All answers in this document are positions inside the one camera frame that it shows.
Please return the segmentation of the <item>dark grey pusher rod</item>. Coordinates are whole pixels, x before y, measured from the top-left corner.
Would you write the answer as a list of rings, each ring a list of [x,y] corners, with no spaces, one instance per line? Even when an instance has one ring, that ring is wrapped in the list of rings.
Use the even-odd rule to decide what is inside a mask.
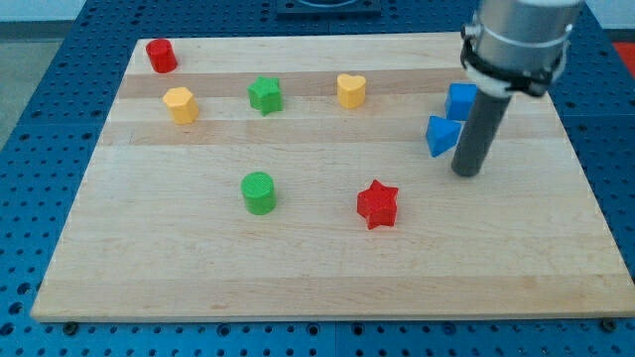
[[[451,161],[457,175],[470,178],[480,172],[510,101],[510,96],[476,92]]]

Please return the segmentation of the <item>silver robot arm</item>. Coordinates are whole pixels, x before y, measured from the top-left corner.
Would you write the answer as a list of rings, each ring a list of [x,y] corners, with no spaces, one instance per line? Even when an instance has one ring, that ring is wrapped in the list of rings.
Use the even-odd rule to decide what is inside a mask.
[[[482,0],[461,28],[460,63],[477,90],[451,162],[476,176],[512,96],[542,97],[564,73],[581,0]]]

